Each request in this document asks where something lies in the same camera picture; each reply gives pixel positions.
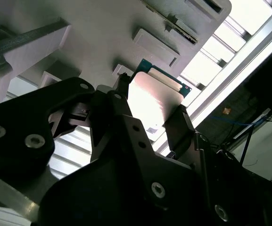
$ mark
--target window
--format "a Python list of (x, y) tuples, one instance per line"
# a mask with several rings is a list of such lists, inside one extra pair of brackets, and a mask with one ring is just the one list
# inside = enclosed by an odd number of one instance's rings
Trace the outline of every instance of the window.
[(198, 52), (182, 72), (182, 76), (188, 76), (196, 82), (207, 86), (221, 69), (222, 68), (210, 58)]
[(245, 40), (238, 36), (226, 24), (220, 25), (214, 34), (236, 52), (239, 51), (246, 43)]
[(272, 15), (272, 8), (263, 0), (230, 0), (230, 16), (251, 35)]
[(220, 41), (214, 36), (210, 37), (210, 39), (203, 46), (203, 49), (214, 56), (218, 61), (222, 59), (225, 62), (229, 62), (234, 57), (233, 51), (220, 43)]

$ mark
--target blue cable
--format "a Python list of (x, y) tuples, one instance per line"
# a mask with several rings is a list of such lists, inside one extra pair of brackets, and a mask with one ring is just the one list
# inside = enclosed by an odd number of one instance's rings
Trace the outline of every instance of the blue cable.
[(233, 121), (233, 120), (230, 120), (230, 119), (225, 119), (225, 118), (216, 117), (216, 116), (212, 116), (212, 118), (219, 119), (219, 120), (226, 121), (228, 123), (235, 124), (235, 125), (240, 125), (240, 126), (258, 125), (260, 123), (263, 123), (266, 120), (265, 117), (262, 117), (261, 119), (259, 119), (258, 121), (254, 122), (254, 123), (245, 124), (245, 123), (241, 123), (241, 122), (238, 122), (238, 121)]

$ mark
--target metal frame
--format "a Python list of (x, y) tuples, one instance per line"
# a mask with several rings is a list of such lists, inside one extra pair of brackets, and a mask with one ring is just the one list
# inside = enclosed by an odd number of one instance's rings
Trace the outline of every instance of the metal frame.
[(187, 112), (196, 128), (240, 83), (272, 53), (272, 17), (189, 105)]

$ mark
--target gray plastic part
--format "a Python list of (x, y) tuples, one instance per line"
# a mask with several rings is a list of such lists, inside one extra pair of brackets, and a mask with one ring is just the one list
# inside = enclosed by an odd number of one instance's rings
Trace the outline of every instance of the gray plastic part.
[(44, 71), (41, 82), (38, 88), (53, 85), (54, 83), (67, 79), (68, 76), (78, 77), (81, 71), (77, 68), (71, 67), (60, 60), (52, 64), (46, 71)]
[(0, 102), (6, 97), (10, 80), (60, 48), (69, 28), (58, 21), (0, 40)]
[(174, 67), (179, 62), (180, 55), (178, 53), (142, 28), (139, 29), (133, 40), (170, 67)]
[[(23, 33), (38, 27), (38, 24), (49, 24), (55, 17), (64, 18), (72, 25), (72, 32), (61, 51), (55, 52), (53, 57), (80, 68), (80, 77), (94, 87), (99, 84), (112, 87), (117, 76), (110, 75), (119, 62), (135, 69), (142, 59), (146, 59), (168, 74), (179, 77), (231, 10), (228, 0), (217, 0), (222, 10), (219, 20), (216, 20), (204, 14), (193, 1), (189, 1), (191, 4), (184, 0), (146, 2), (156, 10), (148, 9), (140, 0), (74, 0), (74, 4), (49, 0), (49, 7), (45, 0), (0, 0), (0, 25)], [(174, 21), (168, 22), (173, 17), (180, 19), (197, 34), (198, 41), (195, 45), (185, 45), (184, 41), (179, 41), (165, 31), (167, 26), (177, 26)], [(133, 42), (140, 28), (179, 53), (180, 59), (176, 65), (170, 67), (167, 62)], [(38, 83), (45, 70), (46, 64), (40, 63), (26, 77)]]
[(131, 77), (132, 74), (134, 74), (134, 71), (132, 71), (131, 69), (127, 68), (124, 65), (118, 64), (113, 71), (113, 75), (118, 76), (123, 73), (127, 73), (127, 75)]

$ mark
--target black metal bracket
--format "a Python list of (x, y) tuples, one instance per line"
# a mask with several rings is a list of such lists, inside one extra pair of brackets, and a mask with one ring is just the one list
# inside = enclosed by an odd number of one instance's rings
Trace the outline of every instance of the black metal bracket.
[[(89, 102), (94, 91), (86, 81), (71, 78), (0, 104), (0, 177), (22, 179), (43, 172), (54, 152), (49, 116)], [(70, 126), (66, 120), (63, 131)]]

